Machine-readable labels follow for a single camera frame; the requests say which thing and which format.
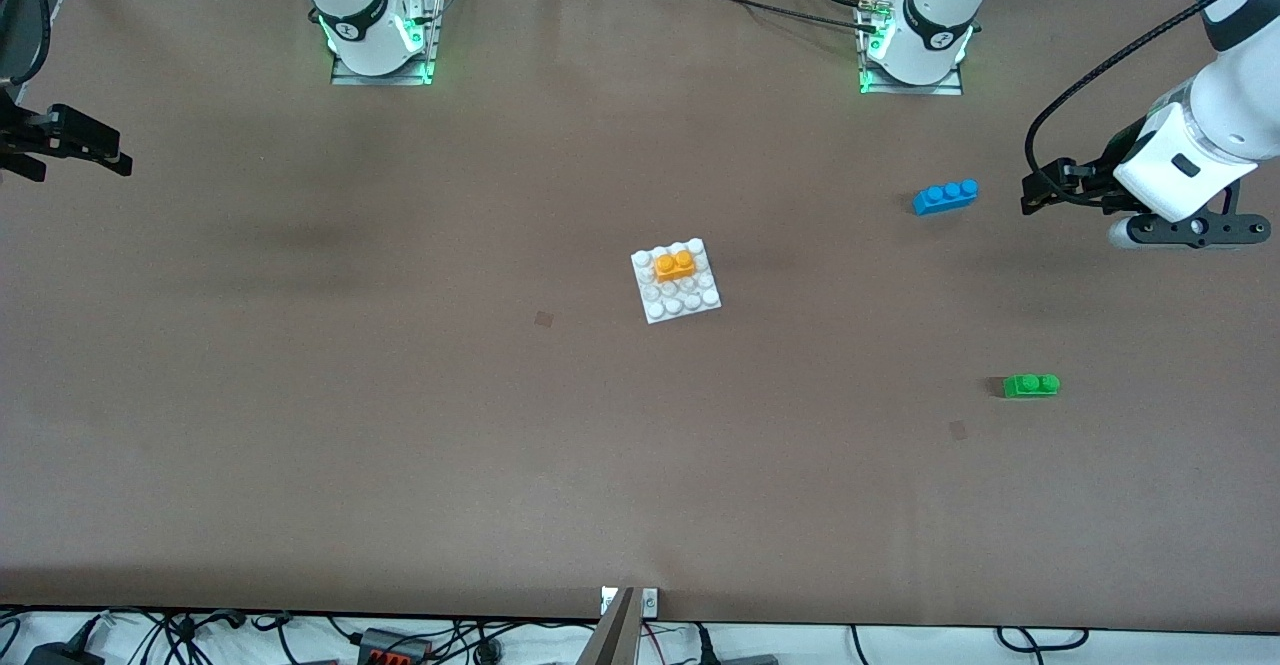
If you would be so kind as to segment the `white edge bracket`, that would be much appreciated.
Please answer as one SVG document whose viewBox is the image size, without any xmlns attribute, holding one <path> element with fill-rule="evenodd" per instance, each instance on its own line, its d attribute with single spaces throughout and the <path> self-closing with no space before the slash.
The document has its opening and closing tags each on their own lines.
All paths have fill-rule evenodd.
<svg viewBox="0 0 1280 665">
<path fill-rule="evenodd" d="M 599 614 L 604 616 L 614 597 L 621 592 L 617 587 L 602 587 L 600 590 L 600 606 Z M 658 606 L 659 606 L 659 590 L 658 588 L 641 588 L 639 595 L 634 598 L 640 607 L 641 619 L 655 620 L 658 619 Z"/>
</svg>

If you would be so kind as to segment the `white studded base plate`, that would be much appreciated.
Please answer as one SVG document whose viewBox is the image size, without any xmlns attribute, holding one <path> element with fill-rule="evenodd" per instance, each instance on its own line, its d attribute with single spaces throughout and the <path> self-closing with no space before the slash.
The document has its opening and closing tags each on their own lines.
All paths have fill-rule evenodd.
<svg viewBox="0 0 1280 665">
<path fill-rule="evenodd" d="M 657 283 L 653 263 L 660 252 L 689 249 L 698 261 L 694 278 L 677 279 L 673 283 Z M 721 308 L 721 292 L 716 283 L 705 242 L 701 238 L 678 240 L 669 246 L 653 249 L 637 249 L 630 256 L 630 265 L 637 286 L 646 324 L 662 324 L 668 320 L 690 317 Z"/>
</svg>

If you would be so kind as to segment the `black box orange connectors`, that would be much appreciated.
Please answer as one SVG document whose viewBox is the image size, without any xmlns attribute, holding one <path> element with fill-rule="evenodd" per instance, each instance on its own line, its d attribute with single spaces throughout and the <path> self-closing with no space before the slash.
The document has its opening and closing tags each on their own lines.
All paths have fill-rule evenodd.
<svg viewBox="0 0 1280 665">
<path fill-rule="evenodd" d="M 369 628 L 360 634 L 356 665 L 426 665 L 429 638 Z"/>
</svg>

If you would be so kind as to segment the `grey angled post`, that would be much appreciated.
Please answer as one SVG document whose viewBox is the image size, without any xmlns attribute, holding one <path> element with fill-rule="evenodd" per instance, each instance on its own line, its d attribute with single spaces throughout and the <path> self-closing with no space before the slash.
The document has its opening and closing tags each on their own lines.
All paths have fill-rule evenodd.
<svg viewBox="0 0 1280 665">
<path fill-rule="evenodd" d="M 618 588 L 575 665 L 635 665 L 643 614 L 643 588 Z"/>
</svg>

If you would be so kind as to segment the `black power adapter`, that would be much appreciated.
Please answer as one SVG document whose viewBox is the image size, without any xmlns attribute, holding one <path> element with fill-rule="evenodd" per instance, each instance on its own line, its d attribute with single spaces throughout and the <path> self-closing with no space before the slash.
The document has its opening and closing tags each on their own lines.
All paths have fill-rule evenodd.
<svg viewBox="0 0 1280 665">
<path fill-rule="evenodd" d="M 88 651 L 73 650 L 68 643 L 52 642 L 32 648 L 23 665 L 105 665 L 105 659 Z"/>
</svg>

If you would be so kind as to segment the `blue three-stud block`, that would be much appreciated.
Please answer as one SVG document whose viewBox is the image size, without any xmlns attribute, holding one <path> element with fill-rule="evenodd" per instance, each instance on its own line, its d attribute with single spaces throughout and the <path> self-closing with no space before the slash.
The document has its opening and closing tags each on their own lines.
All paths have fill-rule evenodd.
<svg viewBox="0 0 1280 665">
<path fill-rule="evenodd" d="M 942 185 L 929 185 L 916 192 L 911 199 L 911 208 L 916 217 L 943 214 L 956 208 L 968 208 L 979 194 L 979 183 L 975 179 L 961 179 L 961 182 L 947 182 Z"/>
</svg>

